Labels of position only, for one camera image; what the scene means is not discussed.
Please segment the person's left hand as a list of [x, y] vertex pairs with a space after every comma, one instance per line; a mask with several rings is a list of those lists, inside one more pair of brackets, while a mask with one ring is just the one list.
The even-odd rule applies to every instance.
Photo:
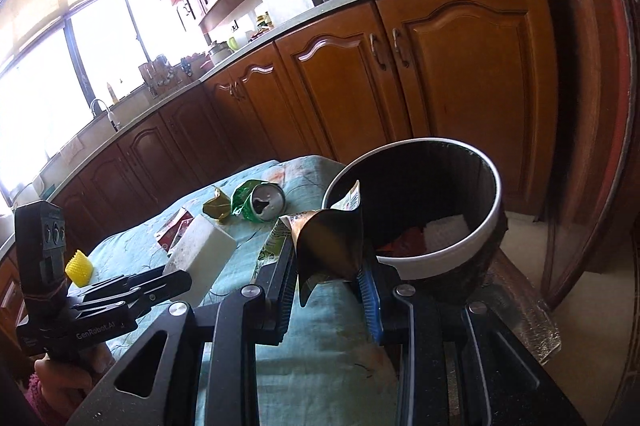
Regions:
[[96, 383], [115, 363], [110, 348], [99, 344], [81, 353], [91, 370], [52, 360], [35, 361], [24, 397], [45, 425], [65, 425]]

